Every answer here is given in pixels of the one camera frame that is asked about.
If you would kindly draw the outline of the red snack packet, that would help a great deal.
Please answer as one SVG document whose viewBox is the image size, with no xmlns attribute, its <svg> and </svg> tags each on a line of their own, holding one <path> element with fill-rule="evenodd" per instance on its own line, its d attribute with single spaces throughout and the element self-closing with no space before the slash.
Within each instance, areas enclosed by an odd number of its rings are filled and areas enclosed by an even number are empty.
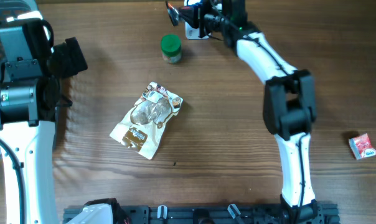
<svg viewBox="0 0 376 224">
<path fill-rule="evenodd" d="M 349 139 L 349 146 L 357 160 L 376 156 L 376 150 L 371 144 L 367 133 Z"/>
</svg>

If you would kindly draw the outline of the white brown snack pouch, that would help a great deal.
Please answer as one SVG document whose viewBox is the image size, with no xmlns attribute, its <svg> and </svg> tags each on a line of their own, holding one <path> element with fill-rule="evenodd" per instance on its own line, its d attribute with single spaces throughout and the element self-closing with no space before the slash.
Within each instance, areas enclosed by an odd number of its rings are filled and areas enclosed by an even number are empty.
<svg viewBox="0 0 376 224">
<path fill-rule="evenodd" d="M 148 84 L 110 137 L 148 160 L 161 143 L 167 122 L 178 115 L 183 98 L 156 82 Z"/>
</svg>

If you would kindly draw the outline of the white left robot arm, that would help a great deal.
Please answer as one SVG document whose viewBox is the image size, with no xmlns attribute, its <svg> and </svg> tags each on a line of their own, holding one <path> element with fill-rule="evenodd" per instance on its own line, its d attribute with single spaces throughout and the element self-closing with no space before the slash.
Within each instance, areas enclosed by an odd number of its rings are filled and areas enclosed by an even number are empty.
<svg viewBox="0 0 376 224">
<path fill-rule="evenodd" d="M 0 151 L 6 221 L 58 223 L 52 152 L 57 111 L 72 102 L 61 81 L 86 70 L 78 40 L 55 44 L 39 11 L 9 17 L 0 26 Z"/>
</svg>

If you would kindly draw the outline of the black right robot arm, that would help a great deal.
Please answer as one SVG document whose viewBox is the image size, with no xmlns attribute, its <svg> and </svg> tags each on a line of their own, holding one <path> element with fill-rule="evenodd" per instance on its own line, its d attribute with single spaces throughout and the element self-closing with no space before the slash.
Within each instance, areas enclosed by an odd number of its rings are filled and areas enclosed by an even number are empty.
<svg viewBox="0 0 376 224">
<path fill-rule="evenodd" d="M 283 172 L 282 221 L 302 223 L 317 217 L 311 185 L 309 145 L 317 118 L 314 79 L 309 70 L 286 62 L 264 33 L 248 20 L 244 1 L 199 1 L 178 8 L 170 3 L 173 23 L 188 23 L 203 38 L 221 33 L 225 45 L 243 60 L 265 87 L 263 120 L 276 139 Z"/>
</svg>

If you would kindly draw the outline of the green lid glass jar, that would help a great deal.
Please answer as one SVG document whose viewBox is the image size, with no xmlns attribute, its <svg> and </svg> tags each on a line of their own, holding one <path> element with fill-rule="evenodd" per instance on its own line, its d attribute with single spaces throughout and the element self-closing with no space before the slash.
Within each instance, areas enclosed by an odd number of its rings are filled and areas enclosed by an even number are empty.
<svg viewBox="0 0 376 224">
<path fill-rule="evenodd" d="M 182 57 L 181 40 L 175 34 L 167 34 L 161 39 L 162 57 L 167 63 L 177 63 Z"/>
</svg>

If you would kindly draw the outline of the black red snack wrapper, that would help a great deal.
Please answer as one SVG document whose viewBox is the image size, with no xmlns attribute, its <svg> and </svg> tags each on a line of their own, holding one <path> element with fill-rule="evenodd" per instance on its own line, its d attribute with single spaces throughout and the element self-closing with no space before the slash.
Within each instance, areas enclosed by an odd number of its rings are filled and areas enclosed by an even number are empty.
<svg viewBox="0 0 376 224">
<path fill-rule="evenodd" d="M 178 26 L 181 22 L 184 22 L 184 19 L 178 7 L 174 7 L 169 1 L 166 1 L 165 4 L 167 13 L 174 27 Z"/>
</svg>

